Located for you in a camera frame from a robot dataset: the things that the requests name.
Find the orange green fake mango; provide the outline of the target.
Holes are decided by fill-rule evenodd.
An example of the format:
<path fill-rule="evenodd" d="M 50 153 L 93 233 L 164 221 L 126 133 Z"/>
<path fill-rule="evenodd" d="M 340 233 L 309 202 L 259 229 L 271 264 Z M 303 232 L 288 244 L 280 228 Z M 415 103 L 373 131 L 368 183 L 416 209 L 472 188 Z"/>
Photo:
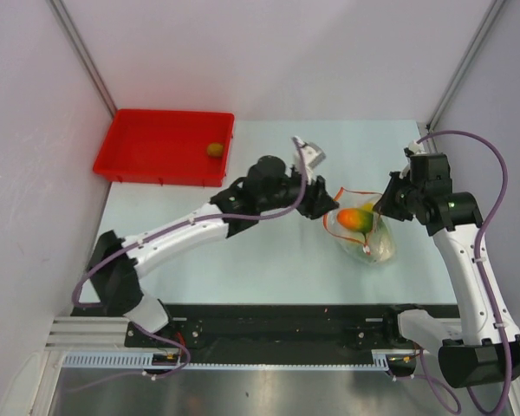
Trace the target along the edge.
<path fill-rule="evenodd" d="M 363 211 L 360 208 L 346 208 L 339 210 L 336 219 L 343 228 L 359 233 L 370 232 L 374 223 L 373 213 Z"/>

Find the clear zip top bag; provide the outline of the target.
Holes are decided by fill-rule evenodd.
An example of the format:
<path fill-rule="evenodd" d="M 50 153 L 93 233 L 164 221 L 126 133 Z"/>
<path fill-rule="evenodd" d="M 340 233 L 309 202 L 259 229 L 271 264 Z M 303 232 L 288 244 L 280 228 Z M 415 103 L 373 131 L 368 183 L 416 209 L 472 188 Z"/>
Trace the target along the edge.
<path fill-rule="evenodd" d="M 365 264 L 386 263 L 396 253 L 386 221 L 374 210 L 381 196 L 341 187 L 334 196 L 339 207 L 322 218 L 324 230 L 349 256 Z"/>

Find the brown fake kiwi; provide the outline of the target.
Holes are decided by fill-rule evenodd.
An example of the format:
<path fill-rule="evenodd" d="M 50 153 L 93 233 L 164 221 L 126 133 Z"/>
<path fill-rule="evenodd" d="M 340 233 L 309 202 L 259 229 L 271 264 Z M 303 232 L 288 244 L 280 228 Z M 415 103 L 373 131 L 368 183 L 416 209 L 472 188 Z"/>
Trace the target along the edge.
<path fill-rule="evenodd" d="M 207 146 L 206 152 L 209 157 L 220 159 L 224 155 L 224 145 L 221 143 L 212 142 Z"/>

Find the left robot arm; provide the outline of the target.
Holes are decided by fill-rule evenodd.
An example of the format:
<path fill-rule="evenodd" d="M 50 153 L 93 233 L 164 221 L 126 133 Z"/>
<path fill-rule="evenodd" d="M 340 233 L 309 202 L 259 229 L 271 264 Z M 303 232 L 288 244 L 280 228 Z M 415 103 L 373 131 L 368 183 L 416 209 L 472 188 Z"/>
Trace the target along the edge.
<path fill-rule="evenodd" d="M 279 158 L 264 156 L 245 176 L 185 218 L 132 236 L 102 233 L 87 272 L 98 296 L 95 307 L 106 316 L 126 317 L 144 329 L 153 345 L 165 346 L 174 336 L 174 326 L 161 301 L 144 293 L 141 278 L 170 257 L 234 237 L 261 221 L 291 211 L 318 219 L 337 206 L 324 177 L 310 178 L 303 161 L 288 168 Z"/>

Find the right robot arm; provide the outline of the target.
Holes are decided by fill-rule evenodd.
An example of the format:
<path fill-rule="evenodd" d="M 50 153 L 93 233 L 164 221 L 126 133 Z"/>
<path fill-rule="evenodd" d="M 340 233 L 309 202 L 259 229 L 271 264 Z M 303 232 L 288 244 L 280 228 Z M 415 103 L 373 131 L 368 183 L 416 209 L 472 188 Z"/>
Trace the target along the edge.
<path fill-rule="evenodd" d="M 520 376 L 520 329 L 476 240 L 483 226 L 478 203 L 469 192 L 453 191 L 443 153 L 405 154 L 408 167 L 391 172 L 374 210 L 425 226 L 451 279 L 461 329 L 455 333 L 423 308 L 408 305 L 394 308 L 395 317 L 382 326 L 383 339 L 393 348 L 413 341 L 435 355 L 454 388 L 513 381 Z"/>

